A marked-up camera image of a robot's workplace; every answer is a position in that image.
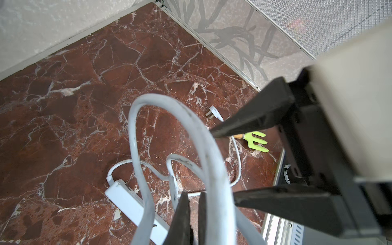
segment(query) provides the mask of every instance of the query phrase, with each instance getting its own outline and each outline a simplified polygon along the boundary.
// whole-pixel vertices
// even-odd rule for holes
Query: textured wall
[[[0,2],[0,72],[130,8],[141,0]]]
[[[313,60],[245,0],[165,0],[170,12],[242,70],[260,88],[297,77]]]

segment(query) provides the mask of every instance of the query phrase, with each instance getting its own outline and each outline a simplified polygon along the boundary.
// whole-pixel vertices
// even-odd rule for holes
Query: white power strip
[[[123,180],[117,180],[105,191],[105,195],[130,219],[139,226],[143,216],[143,200]],[[155,214],[154,226],[150,239],[156,245],[162,245],[167,236],[169,225]]]

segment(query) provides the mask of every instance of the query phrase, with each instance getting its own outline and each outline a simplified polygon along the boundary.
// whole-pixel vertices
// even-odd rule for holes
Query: white cable
[[[212,117],[215,116],[218,120],[223,122],[223,117],[221,116],[219,111],[215,108],[215,106],[211,106],[210,107],[210,111],[206,114],[206,116],[208,116],[211,113],[212,113],[212,116],[209,116],[209,118],[212,118]],[[241,168],[242,168],[242,166],[241,166],[241,157],[240,157],[240,153],[238,152],[238,146],[237,146],[236,140],[234,139],[233,136],[230,136],[230,139],[231,139],[231,141],[234,144],[234,149],[236,151],[237,162],[238,162],[238,174],[237,174],[237,177],[235,178],[235,180],[233,182],[230,183],[230,187],[233,187],[233,186],[235,186],[238,183],[238,181],[241,178]],[[201,191],[190,192],[190,193],[188,193],[188,197],[200,196],[200,194],[201,194]]]
[[[189,168],[201,181],[204,182],[204,173],[199,168],[194,162],[191,160],[177,155],[177,154],[170,154],[166,158],[166,165],[167,168],[171,169],[171,160],[178,161],[179,163],[183,164],[187,168]],[[169,174],[174,177],[173,171],[169,171]],[[172,200],[174,199],[176,195],[171,194]],[[238,228],[240,229],[242,235],[245,237],[245,239],[248,241],[249,245],[266,245],[266,242],[264,241],[262,235],[260,232],[256,230],[256,228],[251,224],[249,219],[236,207],[236,223]]]
[[[201,168],[199,168],[194,162],[192,162],[188,158],[185,158],[185,157],[177,155],[177,154],[169,154],[166,158],[166,164],[167,164],[167,168],[168,168],[169,174],[170,174],[169,176],[162,175],[151,164],[149,164],[147,162],[144,162],[144,161],[140,161],[140,162],[142,164],[144,164],[146,167],[148,167],[153,173],[155,173],[155,174],[158,173],[157,176],[161,180],[163,180],[163,181],[169,180],[170,196],[171,196],[171,200],[172,200],[172,205],[173,205],[174,210],[176,210],[176,207],[178,204],[178,196],[177,196],[178,187],[176,188],[174,186],[174,184],[171,183],[171,180],[175,181],[174,180],[175,176],[174,176],[174,172],[172,170],[172,165],[171,165],[172,160],[183,164],[188,169],[190,169],[200,180],[202,180],[202,181],[204,180],[204,173]],[[106,179],[108,180],[108,182],[109,182],[109,180],[113,181],[112,173],[117,167],[119,167],[125,163],[131,163],[131,162],[132,162],[131,159],[127,159],[127,160],[124,160],[124,161],[121,161],[121,162],[114,164],[109,169],[109,172],[107,174],[108,177]],[[238,208],[236,208],[236,223],[237,223],[237,226],[240,229],[242,235],[248,241],[249,245],[265,245],[265,242],[263,243],[264,240],[263,240],[263,237],[261,236],[261,234],[256,230],[256,228],[250,223],[248,218]]]
[[[136,117],[144,105],[161,107],[173,114],[188,132],[200,157],[205,173],[207,190],[208,245],[234,245],[236,243],[235,209],[222,155],[203,122],[188,107],[176,99],[160,94],[144,94],[136,98],[128,115],[129,146],[135,177],[144,201],[142,220],[133,236],[132,245],[147,245],[154,222],[155,206],[140,166],[136,141]]]

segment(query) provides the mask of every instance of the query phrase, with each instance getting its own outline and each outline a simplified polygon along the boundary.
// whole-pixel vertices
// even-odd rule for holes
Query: black metal frame
[[[349,160],[312,92],[310,71],[303,69],[291,83],[282,77],[272,80],[235,115],[210,130],[217,138],[277,125],[294,175],[309,183],[237,192],[236,205],[342,238],[380,235],[381,226],[391,227],[392,212],[384,209],[386,221],[380,222],[366,189],[354,182]],[[391,199],[385,195],[381,190],[373,200]]]
[[[173,221],[163,245],[192,245],[193,229],[191,227],[191,209],[188,193],[181,193]]]

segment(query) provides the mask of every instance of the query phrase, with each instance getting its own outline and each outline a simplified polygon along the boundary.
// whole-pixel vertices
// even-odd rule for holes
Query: green garden fork
[[[258,151],[262,151],[262,152],[269,152],[269,150],[265,147],[262,147],[260,145],[258,145],[257,143],[260,143],[262,145],[267,144],[267,141],[262,140],[260,138],[257,138],[254,135],[258,135],[260,137],[265,137],[265,133],[259,132],[259,131],[253,131],[253,132],[249,132],[246,134],[237,134],[237,135],[233,135],[234,138],[236,139],[245,139],[246,141],[248,141],[248,146],[249,148],[258,150]]]

